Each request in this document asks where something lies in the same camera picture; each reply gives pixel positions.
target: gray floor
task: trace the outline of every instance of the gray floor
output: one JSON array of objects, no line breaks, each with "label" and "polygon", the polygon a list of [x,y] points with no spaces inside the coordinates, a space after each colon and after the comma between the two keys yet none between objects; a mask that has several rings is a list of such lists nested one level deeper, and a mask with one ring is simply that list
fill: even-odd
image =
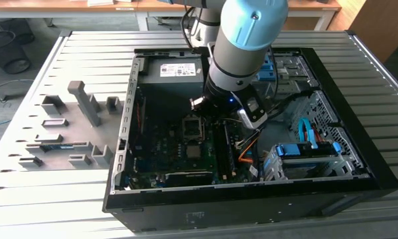
[{"label": "gray floor", "polygon": [[[40,18],[29,19],[28,22],[36,36],[35,42],[24,46],[24,50],[32,61],[32,67],[28,71],[16,75],[5,74],[0,69],[0,83],[17,79],[35,79],[63,29],[75,31],[139,30],[133,14],[119,18],[56,18],[53,20],[56,27],[47,27]],[[180,30],[179,20],[165,20],[165,23],[169,25],[159,26],[157,21],[151,18],[151,30]],[[388,60],[386,66],[398,79],[398,50]],[[31,83],[17,82],[0,88],[0,91],[8,95],[7,103],[0,103],[0,122],[12,119],[29,85]],[[0,125],[0,139],[5,128],[7,124]]]}]

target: black plastic case frame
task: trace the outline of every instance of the black plastic case frame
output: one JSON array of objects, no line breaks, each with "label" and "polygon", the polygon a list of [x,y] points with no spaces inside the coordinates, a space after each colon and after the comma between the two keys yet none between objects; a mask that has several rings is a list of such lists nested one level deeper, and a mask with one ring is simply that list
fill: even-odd
[{"label": "black plastic case frame", "polygon": [[[207,50],[203,52],[203,68],[208,69]],[[360,201],[382,197],[398,189],[398,180],[314,50],[275,48],[275,52],[299,52],[305,58],[372,177],[111,195],[111,191],[115,190],[111,188],[115,163],[112,161],[103,209],[104,212],[112,213],[133,232],[188,230],[330,216]]]}]

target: wire mesh trash can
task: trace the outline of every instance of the wire mesh trash can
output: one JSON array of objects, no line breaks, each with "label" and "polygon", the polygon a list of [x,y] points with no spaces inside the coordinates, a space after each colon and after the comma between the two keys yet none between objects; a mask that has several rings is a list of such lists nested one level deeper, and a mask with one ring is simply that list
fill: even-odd
[{"label": "wire mesh trash can", "polygon": [[8,74],[25,71],[31,66],[24,49],[16,41],[15,33],[0,31],[0,67]]},{"label": "wire mesh trash can", "polygon": [[25,18],[0,18],[0,27],[16,35],[16,41],[24,45],[35,40],[35,36]]}]

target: power supply label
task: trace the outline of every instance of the power supply label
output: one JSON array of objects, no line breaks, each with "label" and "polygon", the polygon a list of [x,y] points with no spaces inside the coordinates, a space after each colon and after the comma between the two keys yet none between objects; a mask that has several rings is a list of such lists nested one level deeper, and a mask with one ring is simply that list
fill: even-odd
[{"label": "power supply label", "polygon": [[161,65],[161,77],[196,76],[196,75],[197,75],[197,70],[196,70],[195,63]]}]

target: metal slotted tabletop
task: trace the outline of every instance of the metal slotted tabletop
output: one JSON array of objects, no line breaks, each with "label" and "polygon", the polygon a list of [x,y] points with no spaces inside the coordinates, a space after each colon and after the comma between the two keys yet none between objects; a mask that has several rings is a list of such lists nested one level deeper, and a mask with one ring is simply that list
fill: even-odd
[{"label": "metal slotted tabletop", "polygon": [[[314,31],[284,32],[273,45],[316,49],[398,178],[398,83],[365,45],[345,32]],[[0,238],[43,237],[41,232],[59,238],[135,236],[111,214],[101,212],[107,168],[68,170],[67,164],[49,158],[44,170],[27,170],[17,160],[27,155],[27,142],[44,132],[40,124],[47,114],[37,102],[41,95],[59,95],[72,106],[76,98],[68,93],[68,83],[81,80],[85,92],[95,94],[99,102],[109,96],[119,96],[124,101],[135,49],[164,47],[185,47],[180,32],[72,32],[57,39],[0,141]],[[68,117],[73,117],[73,121],[85,120],[77,118],[76,113]],[[92,128],[81,122],[79,127],[85,129],[84,133],[76,137],[63,133],[63,136],[108,144],[115,151],[120,119],[119,123],[109,122],[103,125],[108,135],[99,130],[101,127]],[[233,238],[241,233],[248,234],[240,238],[252,235],[263,238],[398,238],[398,191],[378,200],[360,203],[329,218],[139,236]]]}]

